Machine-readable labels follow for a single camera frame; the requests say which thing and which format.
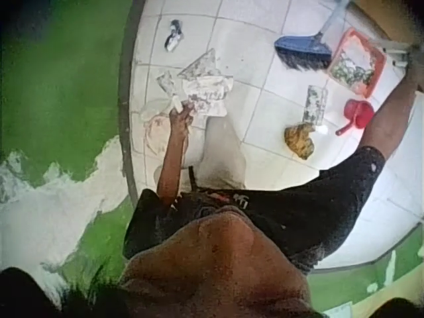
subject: blue broom head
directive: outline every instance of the blue broom head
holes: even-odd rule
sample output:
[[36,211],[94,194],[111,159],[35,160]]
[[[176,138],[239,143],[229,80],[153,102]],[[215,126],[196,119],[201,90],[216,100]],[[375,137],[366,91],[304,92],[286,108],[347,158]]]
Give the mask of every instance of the blue broom head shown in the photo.
[[289,68],[322,70],[331,63],[331,49],[317,36],[283,36],[275,41],[274,47]]

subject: red dustpan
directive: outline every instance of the red dustpan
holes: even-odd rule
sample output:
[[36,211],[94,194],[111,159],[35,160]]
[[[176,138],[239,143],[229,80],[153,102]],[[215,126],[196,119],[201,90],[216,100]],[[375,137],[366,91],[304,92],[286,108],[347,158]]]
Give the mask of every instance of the red dustpan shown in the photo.
[[344,116],[350,120],[349,124],[336,131],[340,136],[355,126],[357,129],[364,129],[374,116],[374,109],[367,101],[355,101],[349,99],[344,106]]

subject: debris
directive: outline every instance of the debris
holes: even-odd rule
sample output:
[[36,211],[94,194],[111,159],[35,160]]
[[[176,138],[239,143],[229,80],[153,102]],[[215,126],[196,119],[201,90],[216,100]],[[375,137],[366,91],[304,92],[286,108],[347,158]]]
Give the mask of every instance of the debris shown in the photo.
[[182,70],[178,74],[178,78],[192,81],[200,76],[219,76],[221,72],[217,69],[215,63],[215,49],[212,48]]
[[168,94],[169,97],[171,97],[172,105],[175,107],[177,112],[181,113],[183,110],[183,106],[181,104],[180,98],[178,97],[175,82],[172,78],[170,71],[166,71],[161,76],[157,77],[156,81],[158,82],[159,86],[165,91],[165,93]]
[[233,84],[231,76],[202,76],[192,81],[183,79],[183,90],[198,114],[223,117],[227,115],[224,98]]
[[168,52],[172,52],[178,45],[178,43],[180,43],[180,40],[183,38],[181,24],[182,23],[179,20],[171,21],[171,35],[165,41],[165,49]]
[[327,90],[318,86],[310,85],[307,89],[305,110],[303,112],[303,123],[314,126],[323,124],[325,106],[327,104]]
[[315,131],[312,124],[303,123],[294,127],[286,128],[284,131],[284,141],[287,146],[301,159],[307,160],[315,150],[309,133]]

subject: white tile floor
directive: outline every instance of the white tile floor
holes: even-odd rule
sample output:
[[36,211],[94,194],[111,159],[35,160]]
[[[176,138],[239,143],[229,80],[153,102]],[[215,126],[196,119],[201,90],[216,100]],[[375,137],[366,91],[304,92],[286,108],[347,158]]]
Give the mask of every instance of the white tile floor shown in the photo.
[[[208,48],[216,50],[217,67],[235,77],[226,106],[242,141],[248,188],[284,189],[304,184],[316,178],[319,169],[330,168],[350,156],[362,131],[354,129],[343,137],[336,137],[334,132],[347,122],[343,117],[346,101],[361,97],[329,79],[325,72],[287,70],[273,47],[281,34],[316,33],[334,6],[333,0],[148,0],[134,50],[130,105],[137,190],[155,186],[153,173],[162,163],[144,149],[140,120],[146,102],[166,98],[156,77],[166,70],[176,75]],[[168,53],[164,42],[172,19],[182,21],[184,39],[174,52]],[[332,25],[324,40],[335,49],[343,32],[350,27],[372,38],[381,34],[364,17],[348,11]],[[378,86],[368,99],[375,109],[402,74],[388,59]],[[312,135],[315,152],[304,161],[285,145],[283,131],[301,121],[308,85],[326,87],[329,92],[325,113],[329,134]],[[320,268],[360,264],[379,257],[423,216],[424,98],[420,97],[416,103],[419,105],[415,107],[405,139],[388,161],[353,232],[338,251],[319,264]],[[198,144],[203,138],[205,118],[195,118],[193,125],[197,129],[190,139],[194,144],[190,152],[201,152]]]

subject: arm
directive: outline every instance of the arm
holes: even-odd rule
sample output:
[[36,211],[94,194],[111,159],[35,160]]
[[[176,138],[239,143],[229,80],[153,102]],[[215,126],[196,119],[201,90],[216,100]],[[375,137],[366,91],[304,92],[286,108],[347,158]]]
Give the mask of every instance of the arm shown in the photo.
[[400,145],[406,132],[409,114],[420,82],[422,53],[414,52],[405,77],[390,93],[383,105],[365,128],[359,148],[372,146],[387,160]]
[[188,135],[187,127],[193,120],[189,115],[191,109],[191,106],[184,105],[180,114],[175,109],[170,113],[171,135],[156,190],[160,200],[167,206],[173,204],[178,195],[184,143]]

